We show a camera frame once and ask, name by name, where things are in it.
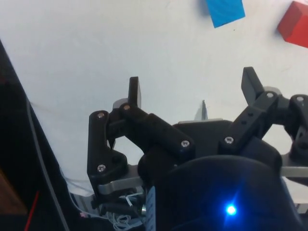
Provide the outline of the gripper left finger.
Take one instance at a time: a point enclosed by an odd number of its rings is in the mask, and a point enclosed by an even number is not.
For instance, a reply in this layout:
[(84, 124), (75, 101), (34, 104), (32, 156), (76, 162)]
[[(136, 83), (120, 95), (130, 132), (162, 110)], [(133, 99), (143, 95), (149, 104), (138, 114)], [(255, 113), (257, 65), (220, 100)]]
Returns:
[(195, 145), (188, 135), (140, 108), (138, 77), (129, 79), (128, 97), (110, 113), (89, 116), (87, 174), (91, 183), (109, 183), (128, 172), (125, 154), (116, 151), (117, 138), (126, 137), (144, 154), (157, 147), (164, 155), (183, 163), (194, 157)]

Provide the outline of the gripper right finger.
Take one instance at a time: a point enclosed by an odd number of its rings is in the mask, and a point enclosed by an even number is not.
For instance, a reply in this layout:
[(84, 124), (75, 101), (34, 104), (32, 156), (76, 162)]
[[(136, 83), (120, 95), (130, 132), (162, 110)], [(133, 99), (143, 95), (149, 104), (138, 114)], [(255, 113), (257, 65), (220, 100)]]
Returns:
[(243, 69), (241, 89), (248, 106), (231, 123), (219, 142), (220, 154), (239, 154), (252, 139), (262, 139), (272, 125), (281, 125), (292, 139), (290, 158), (308, 163), (308, 97), (287, 99), (266, 90), (253, 67)]

